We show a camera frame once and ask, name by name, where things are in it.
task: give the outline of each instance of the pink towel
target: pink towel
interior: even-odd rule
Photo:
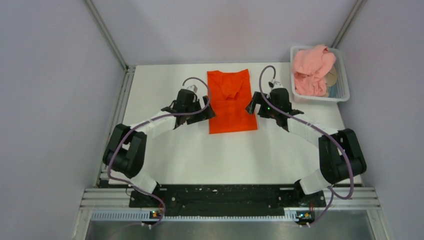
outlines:
[[[324,96],[327,93],[325,75],[335,62],[336,56],[324,45],[298,51],[291,69],[296,92],[306,96]]]

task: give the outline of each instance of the cable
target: cable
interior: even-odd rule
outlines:
[[[330,197],[330,201],[328,202],[328,204],[327,204],[327,206],[325,207],[325,209],[322,211],[322,213],[315,219],[315,221],[314,222],[312,222],[311,224],[309,224],[309,226],[313,226],[318,220],[320,220],[321,219],[321,217],[322,216],[324,216],[324,214],[328,211],[328,209],[330,208],[330,206],[331,206],[331,204],[333,203],[333,199],[334,199],[334,196],[336,196],[336,197],[338,197],[339,199],[343,199],[343,200],[346,200],[346,199],[350,199],[351,197],[352,197],[352,194],[354,193],[354,173],[353,173],[353,171],[352,171],[352,166],[351,166],[351,163],[350,163],[350,161],[349,161],[349,158],[348,158],[348,156],[346,155],[346,153],[345,153],[345,150],[342,148],[342,146],[332,137],[332,136],[330,136],[328,133],[326,133],[325,131],[323,131],[322,129],[320,129],[319,127],[317,127],[317,126],[315,126],[315,125],[313,125],[313,124],[311,124],[311,123],[309,123],[309,122],[307,122],[307,121],[304,121],[304,120],[302,120],[302,119],[300,119],[300,118],[297,118],[297,117],[295,117],[295,116],[292,116],[292,115],[290,115],[290,114],[288,114],[288,113],[286,113],[286,112],[284,112],[284,111],[282,111],[282,110],[280,110],[280,109],[278,109],[276,106],[274,106],[268,99],[267,99],[267,97],[265,96],[265,94],[264,94],[264,91],[262,90],[262,75],[264,74],[264,72],[265,72],[265,70],[267,70],[268,68],[272,68],[272,70],[274,71],[274,73],[273,73],[273,79],[275,79],[276,78],[276,68],[274,67],[274,66],[272,66],[272,65],[268,65],[268,66],[266,66],[263,70],[262,70],[262,72],[260,72],[260,75],[259,75],[259,91],[260,91],[260,95],[262,95],[262,98],[263,98],[263,100],[272,108],[272,109],[274,109],[275,111],[277,111],[277,112],[279,112],[279,113],[281,113],[281,114],[283,114],[284,116],[286,116],[286,117],[288,117],[288,118],[292,118],[292,119],[294,119],[294,120],[296,120],[296,121],[298,121],[298,122],[301,122],[301,123],[303,123],[303,124],[305,124],[305,125],[307,125],[307,126],[310,126],[311,128],[313,128],[314,130],[316,130],[316,131],[318,131],[319,133],[321,133],[321,134],[323,134],[324,136],[326,136],[328,139],[330,139],[330,141],[333,143],[333,144],[335,144],[335,146],[340,150],[340,152],[341,152],[341,154],[342,154],[342,156],[343,156],[343,158],[344,158],[344,161],[346,162],[346,165],[347,165],[347,171],[349,172],[349,179],[350,179],[350,188],[349,188],[349,193],[346,195],[346,196],[340,196],[339,194],[337,194],[335,191],[334,191],[334,189],[331,187],[331,186],[329,186],[328,187],[328,189],[331,191],[331,197]]]
[[[207,92],[208,92],[208,95],[209,95],[209,97],[212,95],[211,94],[211,90],[209,89],[209,87],[208,87],[208,85],[206,84],[206,82],[204,82],[202,79],[200,79],[200,78],[197,78],[197,77],[194,77],[194,76],[192,76],[192,77],[189,77],[189,78],[187,78],[186,80],[184,80],[184,82],[182,82],[182,85],[184,86],[184,84],[188,81],[188,80],[191,80],[191,79],[194,79],[194,80],[198,80],[198,81],[200,81],[206,88],[207,88]],[[111,168],[111,166],[112,166],[112,164],[114,163],[114,161],[115,161],[115,158],[116,158],[116,156],[117,156],[117,154],[118,154],[118,152],[119,152],[119,150],[121,149],[121,147],[122,147],[122,145],[124,144],[124,142],[127,140],[127,138],[131,135],[131,133],[133,133],[136,129],[138,129],[138,128],[140,128],[140,127],[142,127],[142,126],[144,126],[144,125],[146,125],[146,124],[148,124],[148,123],[150,123],[150,122],[153,122],[153,121],[156,121],[156,120],[159,120],[159,119],[161,119],[161,118],[165,118],[165,117],[170,117],[170,116],[191,116],[191,115],[196,115],[196,114],[198,114],[198,113],[200,113],[200,112],[202,112],[203,110],[205,110],[208,106],[209,106],[209,104],[211,103],[211,99],[209,98],[208,99],[208,101],[207,101],[207,103],[205,104],[205,106],[202,108],[202,109],[200,109],[200,110],[198,110],[198,111],[194,111],[194,112],[185,112],[185,113],[169,113],[169,114],[164,114],[164,115],[160,115],[160,116],[157,116],[157,117],[153,117],[153,118],[151,118],[151,119],[149,119],[149,120],[147,120],[147,121],[144,121],[144,122],[142,122],[142,123],[140,123],[140,124],[138,124],[137,126],[135,126],[135,127],[133,127],[133,128],[131,128],[126,134],[125,134],[125,136],[123,136],[123,138],[122,138],[122,140],[120,141],[120,143],[119,143],[119,145],[118,145],[118,147],[116,148],[116,150],[115,150],[115,152],[113,153],[113,155],[112,155],[112,157],[111,157],[111,159],[110,159],[110,162],[109,162],[109,165],[108,165],[108,168],[107,168],[107,176],[109,177],[109,179],[112,179],[112,180],[116,180],[116,181],[121,181],[121,182],[123,182],[123,183],[126,183],[126,184],[128,184],[128,185],[130,185],[130,186],[132,186],[135,190],[137,190],[138,192],[140,192],[140,193],[142,193],[142,194],[144,194],[144,195],[147,195],[147,196],[150,196],[150,197],[152,197],[152,198],[154,198],[154,199],[156,199],[156,200],[158,200],[159,201],[159,203],[160,204],[162,204],[163,205],[163,211],[162,211],[162,213],[161,213],[161,215],[160,215],[160,218],[159,218],[159,220],[155,223],[155,224],[153,224],[151,227],[153,228],[153,227],[155,227],[155,226],[157,226],[161,221],[162,221],[162,219],[163,219],[163,217],[164,217],[164,215],[165,215],[165,209],[166,209],[166,206],[165,206],[165,203],[164,203],[164,201],[162,201],[162,199],[160,199],[158,196],[156,196],[156,195],[154,195],[154,194],[151,194],[151,193],[149,193],[149,192],[146,192],[146,191],[144,191],[143,189],[141,189],[141,188],[139,188],[138,186],[135,186],[135,185],[133,185],[129,180],[125,180],[125,179],[122,179],[122,178],[118,178],[118,177],[114,177],[114,176],[112,176],[111,175],[111,170],[112,170],[112,168]],[[122,230],[122,229],[124,229],[124,228],[126,228],[126,227],[129,227],[129,226],[132,226],[132,225],[134,225],[134,223],[131,223],[131,224],[128,224],[128,225],[126,225],[126,226],[124,226],[124,227],[122,227],[122,228],[120,228],[119,230]]]

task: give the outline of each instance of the orange cloth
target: orange cloth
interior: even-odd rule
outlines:
[[[246,107],[252,100],[249,70],[240,72],[208,71],[210,105],[216,117],[209,119],[209,134],[257,130],[254,114]]]

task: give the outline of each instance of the white table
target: white table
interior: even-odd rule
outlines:
[[[259,74],[267,65],[275,66],[276,78],[291,92],[288,62],[139,65],[123,123],[150,118],[175,100],[186,78],[207,81],[207,71],[249,69],[251,91],[259,91]],[[268,69],[263,76],[266,92],[272,74]],[[201,83],[192,83],[197,85],[200,97],[207,94]],[[344,129],[336,103],[299,104],[292,97],[294,109],[325,125]],[[257,117],[257,124],[255,131],[222,134],[209,134],[209,121],[180,126],[147,142],[143,168],[161,184],[293,184],[319,167],[315,146],[278,127],[273,119]],[[361,183],[361,178],[357,176],[354,181]]]

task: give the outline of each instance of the pile of laundry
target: pile of laundry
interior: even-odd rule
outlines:
[[[334,98],[337,92],[336,56],[325,45],[300,50],[293,59],[294,87],[305,96]]]

